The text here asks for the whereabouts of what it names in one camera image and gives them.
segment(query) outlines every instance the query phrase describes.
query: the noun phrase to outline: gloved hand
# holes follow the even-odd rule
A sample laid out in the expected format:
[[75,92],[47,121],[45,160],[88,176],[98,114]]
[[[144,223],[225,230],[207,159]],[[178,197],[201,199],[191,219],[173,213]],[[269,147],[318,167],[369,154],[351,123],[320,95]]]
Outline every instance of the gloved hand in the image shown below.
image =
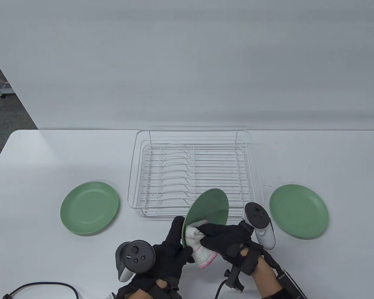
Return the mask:
[[154,266],[145,273],[134,275],[131,283],[119,289],[116,299],[123,298],[125,294],[138,289],[148,293],[158,279],[166,281],[167,287],[177,288],[183,266],[187,262],[193,262],[191,260],[193,249],[183,248],[180,244],[183,222],[183,216],[173,219],[165,241],[153,246],[156,254]]
[[245,257],[240,254],[244,248],[257,251],[261,255],[263,246],[251,240],[251,231],[241,221],[238,225],[215,225],[212,223],[198,227],[206,237],[201,240],[201,245],[218,252],[223,259],[234,266],[240,267]]

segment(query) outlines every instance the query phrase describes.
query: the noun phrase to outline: green plate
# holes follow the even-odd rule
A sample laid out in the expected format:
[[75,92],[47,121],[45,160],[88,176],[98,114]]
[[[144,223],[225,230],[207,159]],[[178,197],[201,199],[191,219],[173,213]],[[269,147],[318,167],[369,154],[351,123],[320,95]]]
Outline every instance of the green plate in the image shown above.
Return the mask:
[[280,228],[298,238],[316,238],[328,227],[325,203],[301,185],[277,188],[270,197],[270,212]]
[[60,210],[63,225],[78,235],[91,235],[103,229],[115,217],[119,197],[103,182],[79,185],[65,197]]
[[208,220],[209,223],[225,225],[228,218],[228,199],[221,189],[209,189],[202,193],[194,201],[187,212],[181,231],[181,242],[186,246],[186,226],[201,220]]

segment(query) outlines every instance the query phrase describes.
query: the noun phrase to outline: white table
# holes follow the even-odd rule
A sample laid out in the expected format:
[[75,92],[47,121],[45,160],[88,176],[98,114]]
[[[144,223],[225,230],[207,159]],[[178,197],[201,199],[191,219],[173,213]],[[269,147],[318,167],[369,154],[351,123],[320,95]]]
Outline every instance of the white table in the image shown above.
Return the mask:
[[[275,225],[274,258],[309,298],[374,297],[374,131],[251,131],[266,199],[290,182],[312,188],[330,213],[328,230],[299,240]],[[16,131],[0,155],[0,298],[33,281],[62,281],[83,299],[116,291],[114,252],[127,240],[161,242],[170,221],[145,219],[127,205],[136,131]],[[59,217],[65,195],[91,180],[119,193],[120,213],[102,233],[82,237]],[[226,263],[188,265],[180,283],[186,299],[213,298]],[[259,298],[249,277],[243,294]],[[29,287],[16,299],[73,298],[60,286]]]

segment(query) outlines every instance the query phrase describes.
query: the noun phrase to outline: gray carpet floor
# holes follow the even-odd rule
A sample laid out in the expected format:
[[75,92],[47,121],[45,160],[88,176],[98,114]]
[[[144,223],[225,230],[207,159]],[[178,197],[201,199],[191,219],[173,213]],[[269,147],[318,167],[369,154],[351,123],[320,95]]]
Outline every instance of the gray carpet floor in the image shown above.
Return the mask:
[[10,134],[21,129],[36,129],[25,108],[14,94],[0,98],[0,153]]

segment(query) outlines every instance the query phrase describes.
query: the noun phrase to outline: dish rack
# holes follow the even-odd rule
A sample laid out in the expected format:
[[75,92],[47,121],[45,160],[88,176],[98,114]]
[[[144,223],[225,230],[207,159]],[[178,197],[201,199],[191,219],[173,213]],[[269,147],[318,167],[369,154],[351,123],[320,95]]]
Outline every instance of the dish rack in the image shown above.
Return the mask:
[[241,218],[247,202],[263,203],[249,144],[245,130],[139,131],[127,202],[146,217],[185,216],[199,195],[219,188],[229,200],[228,217]]

